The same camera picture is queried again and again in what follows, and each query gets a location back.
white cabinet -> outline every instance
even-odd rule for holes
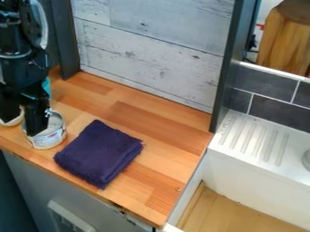
[[[40,232],[57,231],[53,217],[51,217],[51,211],[47,207],[50,201],[56,202],[98,232],[154,231],[152,227],[136,218],[126,215],[117,208],[94,198],[75,186],[31,166],[23,159],[8,153],[5,153],[5,159],[15,176],[15,180],[24,195]],[[162,232],[180,232],[174,226],[178,223],[201,181],[202,166],[201,162],[171,213],[169,224],[162,229]]]

white wainscoting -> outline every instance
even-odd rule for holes
[[[73,0],[82,69],[211,113],[233,2]]]

purple towel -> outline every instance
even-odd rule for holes
[[[95,120],[54,160],[73,175],[105,189],[142,149],[141,140]]]

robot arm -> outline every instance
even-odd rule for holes
[[[0,1],[0,119],[17,117],[22,104],[29,136],[47,128],[50,109],[42,86],[49,71],[48,27],[40,6],[34,0]]]

wooden floor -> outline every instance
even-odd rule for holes
[[[178,228],[185,232],[305,232],[220,196],[201,182]]]

